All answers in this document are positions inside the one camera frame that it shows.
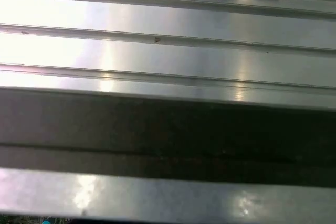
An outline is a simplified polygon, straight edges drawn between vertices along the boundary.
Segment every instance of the shiny metal surface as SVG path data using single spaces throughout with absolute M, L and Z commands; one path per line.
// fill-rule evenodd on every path
M 334 0 L 0 1 L 4 87 L 336 108 Z
M 19 65 L 24 62 L 33 66 L 336 87 L 333 78 L 336 61 L 323 52 L 316 55 L 300 51 L 282 54 L 281 51 L 18 34 L 0 34 L 0 41 L 3 42 L 1 64 Z M 13 47 L 12 41 L 21 47 Z
M 304 109 L 330 110 L 336 108 L 332 89 L 298 89 L 245 83 L 195 81 L 193 84 L 152 81 L 109 80 L 109 78 L 81 78 L 48 76 L 12 71 L 0 72 L 0 87 L 16 89 L 42 89 L 62 92 L 120 94 L 165 99 L 183 99 L 229 102 L 268 106 L 289 106 Z
M 160 223 L 333 223 L 334 189 L 0 169 L 0 211 Z

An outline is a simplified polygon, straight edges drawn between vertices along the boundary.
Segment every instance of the aluminum panel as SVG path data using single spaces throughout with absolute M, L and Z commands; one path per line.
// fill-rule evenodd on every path
M 335 87 L 336 60 L 228 48 L 0 33 L 0 63 Z
M 332 224 L 334 189 L 0 170 L 0 210 L 159 223 Z
M 227 86 L 183 85 L 80 77 L 48 76 L 21 72 L 0 72 L 0 87 L 15 89 L 36 89 L 58 92 L 84 92 L 104 95 L 133 95 L 163 99 L 182 99 L 212 102 L 228 102 L 253 105 L 287 106 L 335 110 L 336 99 L 333 90 L 296 90 L 283 87 L 251 87 L 244 83 Z
M 0 2 L 0 24 L 4 25 L 116 31 L 336 49 L 333 37 L 324 36 L 336 33 L 336 23 L 327 20 L 73 0 Z

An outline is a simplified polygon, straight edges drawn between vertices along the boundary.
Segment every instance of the metal rail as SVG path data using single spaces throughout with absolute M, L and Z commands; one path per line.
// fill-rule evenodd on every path
M 162 223 L 329 224 L 335 216 L 333 189 L 14 169 L 0 169 L 0 181 L 0 209 L 8 212 Z

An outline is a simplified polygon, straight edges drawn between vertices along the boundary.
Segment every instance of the corrugated metal sheet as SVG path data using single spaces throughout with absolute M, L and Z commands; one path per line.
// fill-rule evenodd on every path
M 0 85 L 335 109 L 335 0 L 0 0 Z

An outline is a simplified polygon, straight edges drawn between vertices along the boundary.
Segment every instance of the metal roof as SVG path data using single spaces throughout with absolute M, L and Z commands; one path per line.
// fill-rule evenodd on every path
M 335 0 L 0 0 L 0 86 L 336 109 Z
M 0 86 L 335 110 L 335 1 L 0 0 Z M 329 224 L 334 194 L 0 169 L 0 210 L 16 214 Z

